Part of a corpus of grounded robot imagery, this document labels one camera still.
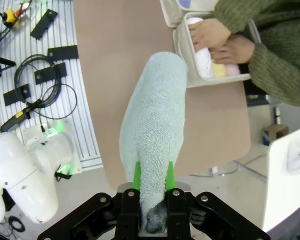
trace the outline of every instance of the corrugated metal panel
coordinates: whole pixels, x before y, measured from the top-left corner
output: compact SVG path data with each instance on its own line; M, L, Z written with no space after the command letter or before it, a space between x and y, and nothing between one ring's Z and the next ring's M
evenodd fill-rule
M0 11L7 8L18 9L18 5L13 0L0 0ZM44 15L47 9L51 9L58 13L58 17L50 26L48 31L43 35L41 40L36 40L30 36L30 32ZM13 60L17 66L28 56L33 54L47 55L48 48L70 46L77 44L76 28L74 20L74 5L71 0L53 0L42 3L34 3L31 9L27 10L28 18L22 23L22 26L10 34L0 43L0 57ZM0 29L4 29L2 20L0 19ZM78 104L76 110L69 120L72 123L74 138L78 153L80 155L82 168L91 170L102 167L101 156L90 116L88 101L86 98L85 86L83 82L80 60L65 60L67 77L62 78L62 82L70 85L76 91ZM35 67L42 69L47 67L43 62L35 63ZM13 67L3 72L0 79L0 126L6 122L11 116L21 111L25 105L17 102L10 106L5 106L3 94L13 90L14 74L16 68ZM23 74L21 84L30 84L31 101L34 102L42 92L42 85L35 85L34 69L28 67ZM43 84L43 92L45 92L53 82ZM59 118L68 114L75 105L75 95L72 90L66 86L62 86L62 91L57 101L43 109L44 115L53 118ZM21 130L24 128L36 126L40 124L39 116L36 113L31 114L31 119L26 120L20 128L15 132L22 139Z

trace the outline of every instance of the cardboard box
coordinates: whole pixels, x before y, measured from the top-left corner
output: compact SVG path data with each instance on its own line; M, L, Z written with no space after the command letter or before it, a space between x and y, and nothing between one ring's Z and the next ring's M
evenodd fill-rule
M273 141L289 134L289 127L284 124L273 124L262 128L262 143L269 146Z

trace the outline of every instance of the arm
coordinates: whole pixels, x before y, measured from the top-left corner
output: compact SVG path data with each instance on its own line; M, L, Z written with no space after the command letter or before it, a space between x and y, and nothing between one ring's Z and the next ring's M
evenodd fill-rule
M300 107L300 69L256 44L249 63L252 82L285 103Z
M219 0L214 8L215 17L233 34L242 31L261 11L284 0Z

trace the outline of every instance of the knit sweater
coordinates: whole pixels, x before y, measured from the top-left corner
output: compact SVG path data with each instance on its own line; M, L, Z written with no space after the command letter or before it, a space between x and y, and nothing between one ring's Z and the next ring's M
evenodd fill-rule
M300 0L219 0L215 17L233 34L255 21L262 44L248 65L252 82L300 107Z

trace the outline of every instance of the yellow label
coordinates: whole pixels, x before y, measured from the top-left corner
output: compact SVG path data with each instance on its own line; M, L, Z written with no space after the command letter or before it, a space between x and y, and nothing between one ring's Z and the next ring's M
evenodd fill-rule
M18 112L18 113L15 115L15 117L16 117L16 118L19 118L19 117L22 116L22 114L24 114L24 112L23 112L23 111L20 111L20 112Z

